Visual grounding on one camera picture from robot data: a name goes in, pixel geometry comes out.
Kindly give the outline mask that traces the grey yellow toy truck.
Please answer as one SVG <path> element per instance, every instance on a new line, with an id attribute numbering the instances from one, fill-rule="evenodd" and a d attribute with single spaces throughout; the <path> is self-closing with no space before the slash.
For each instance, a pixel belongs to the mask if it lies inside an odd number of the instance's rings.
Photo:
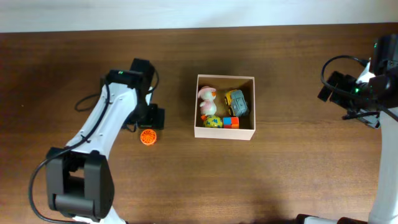
<path id="1" fill-rule="evenodd" d="M 249 114 L 248 103 L 241 90 L 230 90 L 224 96 L 231 116 L 241 117 Z"/>

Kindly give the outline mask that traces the orange lattice ball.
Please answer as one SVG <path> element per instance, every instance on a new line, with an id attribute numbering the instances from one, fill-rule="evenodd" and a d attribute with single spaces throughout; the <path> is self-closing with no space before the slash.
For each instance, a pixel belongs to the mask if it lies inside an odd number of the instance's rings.
<path id="1" fill-rule="evenodd" d="M 141 143 L 151 146 L 157 141 L 157 133 L 153 129 L 145 129 L 140 134 Z"/>

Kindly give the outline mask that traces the yellow ball blue letters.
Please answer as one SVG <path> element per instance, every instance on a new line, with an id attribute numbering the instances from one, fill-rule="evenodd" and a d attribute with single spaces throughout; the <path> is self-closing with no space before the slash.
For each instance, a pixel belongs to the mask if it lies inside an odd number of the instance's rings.
<path id="1" fill-rule="evenodd" d="M 203 120 L 203 126 L 205 128 L 222 128 L 223 120 L 218 116 L 209 115 Z"/>

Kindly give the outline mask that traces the multicolour puzzle cube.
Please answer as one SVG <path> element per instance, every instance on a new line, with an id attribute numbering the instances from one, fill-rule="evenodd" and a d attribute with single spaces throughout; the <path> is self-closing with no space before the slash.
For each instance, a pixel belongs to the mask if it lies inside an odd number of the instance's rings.
<path id="1" fill-rule="evenodd" d="M 239 129 L 239 118 L 238 117 L 224 117 L 223 127 L 226 129 Z"/>

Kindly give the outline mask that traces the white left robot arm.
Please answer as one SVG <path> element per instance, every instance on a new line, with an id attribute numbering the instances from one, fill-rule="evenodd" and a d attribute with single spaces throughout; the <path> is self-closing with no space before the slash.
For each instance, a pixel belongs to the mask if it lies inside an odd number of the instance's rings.
<path id="1" fill-rule="evenodd" d="M 121 128 L 138 123 L 149 114 L 159 78 L 153 67 L 110 70 L 103 80 L 98 101 L 79 132 L 65 147 L 46 155 L 49 209 L 61 213 L 67 223 L 124 223 L 113 207 L 114 183 L 108 164 Z"/>

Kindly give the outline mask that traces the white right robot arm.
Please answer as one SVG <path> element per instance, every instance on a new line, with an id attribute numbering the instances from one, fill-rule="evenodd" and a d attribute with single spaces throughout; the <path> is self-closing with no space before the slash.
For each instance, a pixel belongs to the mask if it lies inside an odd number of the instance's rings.
<path id="1" fill-rule="evenodd" d="M 397 223 L 397 70 L 375 74 L 365 67 L 359 78 L 333 72 L 318 98 L 346 109 L 344 119 L 381 129 L 377 193 L 366 223 Z"/>

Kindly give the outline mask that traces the white duck toy pink hat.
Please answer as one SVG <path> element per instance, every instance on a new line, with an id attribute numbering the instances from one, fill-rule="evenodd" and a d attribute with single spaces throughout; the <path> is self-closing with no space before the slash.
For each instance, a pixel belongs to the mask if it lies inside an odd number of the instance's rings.
<path id="1" fill-rule="evenodd" d="M 202 100 L 200 103 L 201 119 L 205 120 L 208 116 L 215 115 L 217 110 L 215 105 L 216 89 L 204 86 L 199 90 L 197 97 Z"/>

